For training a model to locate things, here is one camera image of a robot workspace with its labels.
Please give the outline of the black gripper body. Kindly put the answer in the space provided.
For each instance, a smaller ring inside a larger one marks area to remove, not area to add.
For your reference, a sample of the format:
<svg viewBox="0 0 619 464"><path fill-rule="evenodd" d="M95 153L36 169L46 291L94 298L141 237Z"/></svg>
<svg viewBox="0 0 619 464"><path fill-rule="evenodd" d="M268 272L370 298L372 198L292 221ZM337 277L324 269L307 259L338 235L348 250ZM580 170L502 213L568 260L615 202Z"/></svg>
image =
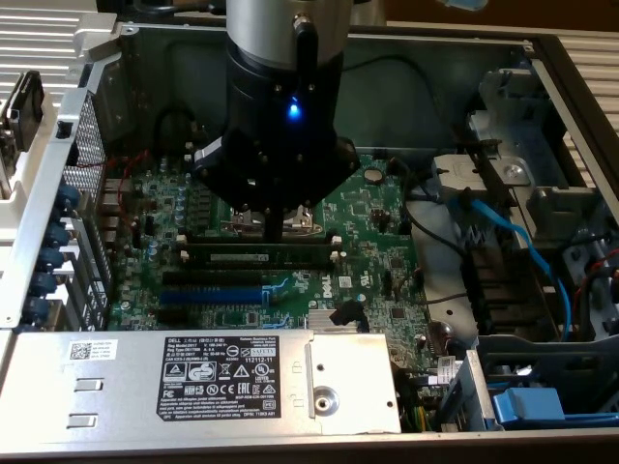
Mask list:
<svg viewBox="0 0 619 464"><path fill-rule="evenodd" d="M357 170L353 142L335 129L342 67L342 53L323 63L294 59L281 69L229 46L221 136L196 158L194 171L255 175L264 188L277 188L299 174Z"/></svg>

